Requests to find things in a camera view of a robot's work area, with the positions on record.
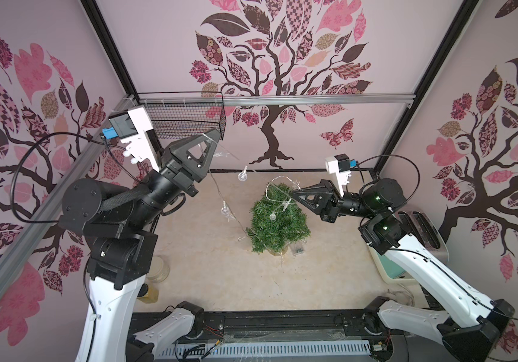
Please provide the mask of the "clear string lights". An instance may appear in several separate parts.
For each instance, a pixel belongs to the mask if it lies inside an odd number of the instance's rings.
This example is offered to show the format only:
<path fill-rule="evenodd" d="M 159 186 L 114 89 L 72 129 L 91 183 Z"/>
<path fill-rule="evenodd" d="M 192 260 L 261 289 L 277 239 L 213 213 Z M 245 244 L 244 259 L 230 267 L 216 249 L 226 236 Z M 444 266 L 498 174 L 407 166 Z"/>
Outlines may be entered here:
<path fill-rule="evenodd" d="M 221 213 L 227 220 L 237 222 L 248 240 L 250 239 L 245 230 L 251 225 L 251 208 L 263 197 L 268 184 L 284 183 L 294 190 L 301 189 L 300 183 L 287 175 L 264 175 L 256 170 L 248 170 L 247 166 L 239 173 L 218 173 L 210 170 L 208 176 L 223 202 Z"/>

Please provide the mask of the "small green christmas tree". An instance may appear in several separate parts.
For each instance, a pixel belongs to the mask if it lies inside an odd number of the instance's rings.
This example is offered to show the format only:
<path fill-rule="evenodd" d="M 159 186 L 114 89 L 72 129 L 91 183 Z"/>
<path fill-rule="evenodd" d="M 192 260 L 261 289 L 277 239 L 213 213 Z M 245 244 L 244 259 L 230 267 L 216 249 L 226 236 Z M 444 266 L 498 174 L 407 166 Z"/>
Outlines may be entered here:
<path fill-rule="evenodd" d="M 251 225 L 245 230 L 254 253 L 282 255 L 291 244 L 311 236 L 307 216 L 292 199 L 294 189 L 270 183 L 251 208 Z"/>

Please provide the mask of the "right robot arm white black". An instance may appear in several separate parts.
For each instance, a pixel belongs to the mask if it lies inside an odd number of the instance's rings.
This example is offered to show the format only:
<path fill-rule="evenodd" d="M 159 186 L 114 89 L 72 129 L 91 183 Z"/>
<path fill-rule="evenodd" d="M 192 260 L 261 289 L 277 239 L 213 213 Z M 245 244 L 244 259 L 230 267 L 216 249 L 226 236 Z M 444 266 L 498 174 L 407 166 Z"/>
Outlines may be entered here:
<path fill-rule="evenodd" d="M 367 246 L 403 268 L 441 305 L 440 311 L 405 306 L 377 297 L 364 310 L 368 333 L 401 330 L 443 345 L 458 361 L 487 361 L 501 336 L 515 320 L 506 300 L 492 300 L 469 286 L 426 249 L 396 216 L 408 203 L 398 181 L 375 179 L 357 193 L 345 186 L 359 161 L 345 154 L 329 157 L 326 171 L 332 179 L 295 189 L 291 197 L 327 223 L 339 217 L 359 217 L 358 230 Z"/>

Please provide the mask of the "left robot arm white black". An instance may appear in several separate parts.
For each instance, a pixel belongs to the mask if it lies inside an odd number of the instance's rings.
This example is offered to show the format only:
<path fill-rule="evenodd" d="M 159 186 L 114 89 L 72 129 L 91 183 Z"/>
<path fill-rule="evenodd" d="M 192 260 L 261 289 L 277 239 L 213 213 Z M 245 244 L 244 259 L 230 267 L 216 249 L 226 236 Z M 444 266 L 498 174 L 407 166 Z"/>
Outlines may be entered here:
<path fill-rule="evenodd" d="M 88 314 L 79 361 L 152 361 L 185 336 L 202 331 L 203 309 L 183 302 L 152 327 L 130 332 L 158 237 L 155 223 L 182 208 L 208 174 L 221 133 L 210 130 L 159 149 L 147 179 L 126 188 L 79 179 L 64 194 L 61 229 L 87 238 L 82 275 Z"/>

